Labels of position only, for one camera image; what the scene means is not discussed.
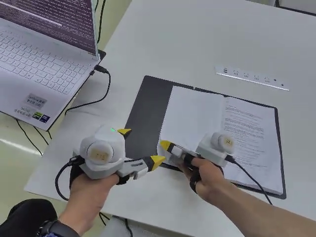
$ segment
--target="laptop screen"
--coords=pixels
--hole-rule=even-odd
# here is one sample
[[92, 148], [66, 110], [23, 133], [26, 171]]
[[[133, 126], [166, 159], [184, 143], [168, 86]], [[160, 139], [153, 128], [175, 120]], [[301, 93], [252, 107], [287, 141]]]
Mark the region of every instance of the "laptop screen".
[[0, 0], [0, 18], [96, 55], [91, 0]]

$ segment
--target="laptop keyboard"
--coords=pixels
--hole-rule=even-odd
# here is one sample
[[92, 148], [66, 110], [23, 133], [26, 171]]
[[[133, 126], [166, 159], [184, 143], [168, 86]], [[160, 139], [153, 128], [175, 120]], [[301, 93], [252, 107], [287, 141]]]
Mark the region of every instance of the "laptop keyboard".
[[11, 32], [0, 32], [0, 68], [69, 94], [90, 65], [45, 52]]

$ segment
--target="wristwatch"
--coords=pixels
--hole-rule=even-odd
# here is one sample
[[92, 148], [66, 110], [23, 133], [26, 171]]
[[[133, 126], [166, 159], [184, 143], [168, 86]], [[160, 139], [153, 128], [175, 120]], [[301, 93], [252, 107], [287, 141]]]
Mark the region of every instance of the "wristwatch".
[[58, 220], [44, 222], [39, 228], [37, 236], [44, 237], [49, 234], [54, 234], [57, 237], [80, 237], [76, 231]]

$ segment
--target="black folder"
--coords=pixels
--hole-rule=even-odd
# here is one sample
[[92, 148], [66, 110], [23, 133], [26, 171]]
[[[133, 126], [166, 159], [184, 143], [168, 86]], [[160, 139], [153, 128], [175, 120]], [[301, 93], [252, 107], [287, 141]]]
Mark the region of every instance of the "black folder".
[[[127, 138], [125, 144], [126, 157], [131, 159], [137, 159], [148, 155], [152, 156], [157, 154], [157, 143], [159, 140], [160, 130], [173, 86], [180, 86], [196, 91], [219, 94], [216, 92], [200, 88], [193, 88], [192, 86], [183, 85], [164, 79], [145, 76], [125, 126], [125, 128], [132, 129], [132, 132]], [[264, 107], [274, 108], [275, 110], [276, 132], [281, 155], [281, 175], [283, 194], [276, 195], [268, 193], [268, 195], [275, 198], [286, 199], [283, 158], [277, 108], [252, 101], [247, 102]], [[164, 163], [161, 165], [161, 167], [180, 171], [178, 168]], [[238, 186], [241, 188], [252, 190], [254, 192], [261, 193], [261, 191], [257, 189], [253, 189], [243, 185]]]

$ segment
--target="floor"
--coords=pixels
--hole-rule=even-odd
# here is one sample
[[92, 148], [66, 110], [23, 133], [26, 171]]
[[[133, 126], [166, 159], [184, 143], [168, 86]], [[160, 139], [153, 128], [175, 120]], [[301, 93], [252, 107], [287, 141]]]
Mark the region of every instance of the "floor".
[[[98, 45], [103, 49], [109, 41], [116, 26], [124, 15], [131, 0], [107, 0], [105, 4], [102, 36]], [[97, 15], [97, 26], [101, 11], [102, 0], [100, 0]], [[51, 129], [51, 134], [58, 129], [58, 125], [63, 118]], [[31, 140], [44, 152], [47, 145], [34, 130], [33, 127], [21, 123]], [[49, 136], [42, 131], [44, 137], [49, 141]], [[23, 191], [29, 176], [35, 169], [40, 159], [39, 152], [27, 140], [22, 130], [18, 127], [16, 120], [0, 113], [0, 223], [2, 223], [12, 206], [28, 198], [39, 198], [39, 196]], [[52, 201], [58, 213], [60, 213], [65, 203], [56, 200]], [[94, 227], [86, 233], [85, 237], [97, 237], [103, 229], [103, 224], [96, 220]]]

